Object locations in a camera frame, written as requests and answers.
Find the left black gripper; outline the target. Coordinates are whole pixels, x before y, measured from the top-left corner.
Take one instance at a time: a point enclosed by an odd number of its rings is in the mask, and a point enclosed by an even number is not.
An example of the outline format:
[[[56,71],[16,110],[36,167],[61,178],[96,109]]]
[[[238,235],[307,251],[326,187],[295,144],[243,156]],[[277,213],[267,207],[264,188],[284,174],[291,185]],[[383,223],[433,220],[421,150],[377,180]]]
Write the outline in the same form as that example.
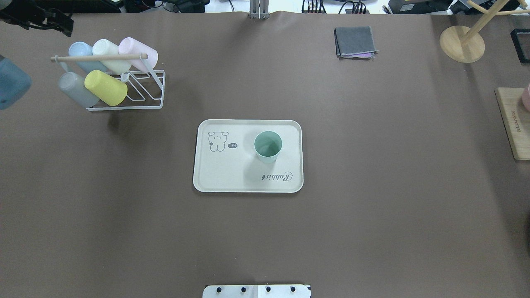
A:
[[[2,10],[1,20],[18,25],[26,30],[56,30],[65,36],[72,36],[73,24],[72,14],[64,14],[58,9],[21,9],[15,11]]]

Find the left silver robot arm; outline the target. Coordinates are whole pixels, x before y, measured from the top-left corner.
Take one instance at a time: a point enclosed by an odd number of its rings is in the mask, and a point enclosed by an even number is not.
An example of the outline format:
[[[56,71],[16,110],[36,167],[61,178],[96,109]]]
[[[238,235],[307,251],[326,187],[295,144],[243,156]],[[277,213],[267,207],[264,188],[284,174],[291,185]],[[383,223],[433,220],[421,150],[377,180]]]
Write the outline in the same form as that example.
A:
[[[58,8],[41,8],[32,0],[10,0],[1,5],[1,20],[24,29],[57,30],[72,35],[73,13],[65,14]],[[5,110],[17,102],[32,85],[31,77],[14,62],[1,56],[0,107]]]

